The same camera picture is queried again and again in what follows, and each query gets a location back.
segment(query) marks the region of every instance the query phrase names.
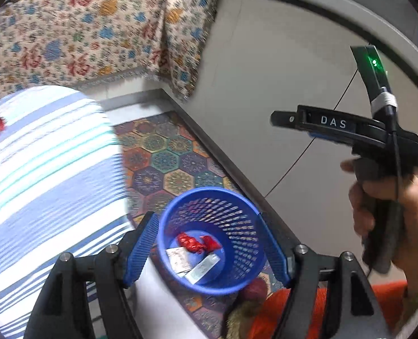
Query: blue gripper pad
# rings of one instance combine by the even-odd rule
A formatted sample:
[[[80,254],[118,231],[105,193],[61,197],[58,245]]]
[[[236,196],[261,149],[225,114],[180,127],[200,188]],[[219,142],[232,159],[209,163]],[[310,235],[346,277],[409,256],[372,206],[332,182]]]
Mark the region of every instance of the blue gripper pad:
[[[123,277],[125,287],[131,286],[140,277],[158,232],[159,218],[153,214],[127,258],[126,272]]]
[[[265,255],[267,260],[269,260],[269,264],[272,268],[275,278],[283,283],[285,287],[287,287],[291,281],[291,278],[288,273],[286,256],[279,247],[261,215],[258,215],[258,219],[256,220],[256,230],[259,240],[264,246]]]

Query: red ball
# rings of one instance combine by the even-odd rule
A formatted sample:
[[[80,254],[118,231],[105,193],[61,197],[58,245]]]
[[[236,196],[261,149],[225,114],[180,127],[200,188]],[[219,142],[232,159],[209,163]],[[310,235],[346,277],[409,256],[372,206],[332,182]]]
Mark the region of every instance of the red ball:
[[[267,299],[267,284],[257,277],[239,292],[239,297],[248,301],[263,302]]]

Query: floral fabric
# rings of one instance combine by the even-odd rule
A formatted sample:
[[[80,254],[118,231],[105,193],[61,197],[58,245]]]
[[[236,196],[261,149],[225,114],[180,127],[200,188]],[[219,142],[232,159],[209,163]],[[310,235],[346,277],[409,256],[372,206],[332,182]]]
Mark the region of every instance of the floral fabric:
[[[217,0],[21,0],[0,9],[0,98],[127,76],[188,97]]]

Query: blue striped blanket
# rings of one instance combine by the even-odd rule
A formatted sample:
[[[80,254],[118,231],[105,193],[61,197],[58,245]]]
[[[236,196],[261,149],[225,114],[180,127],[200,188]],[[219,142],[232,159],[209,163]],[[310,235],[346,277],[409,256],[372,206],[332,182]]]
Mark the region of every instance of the blue striped blanket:
[[[14,339],[62,251],[96,254],[132,227],[121,148],[98,103],[35,87],[2,98],[0,116],[0,331]]]

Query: blue mesh wastebasket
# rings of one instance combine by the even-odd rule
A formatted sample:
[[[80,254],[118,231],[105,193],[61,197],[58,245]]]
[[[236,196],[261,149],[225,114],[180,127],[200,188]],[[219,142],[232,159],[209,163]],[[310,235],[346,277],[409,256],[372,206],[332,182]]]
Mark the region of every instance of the blue mesh wastebasket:
[[[194,291],[224,295],[239,291],[258,276],[265,254],[255,229],[259,211],[241,195],[224,188],[204,187],[187,191],[164,210],[159,226],[160,258],[174,278]],[[201,242],[210,235],[222,248],[215,253],[220,261],[196,284],[179,277],[171,268],[166,250],[178,247],[177,235],[186,232]],[[189,253],[192,266],[205,254]]]

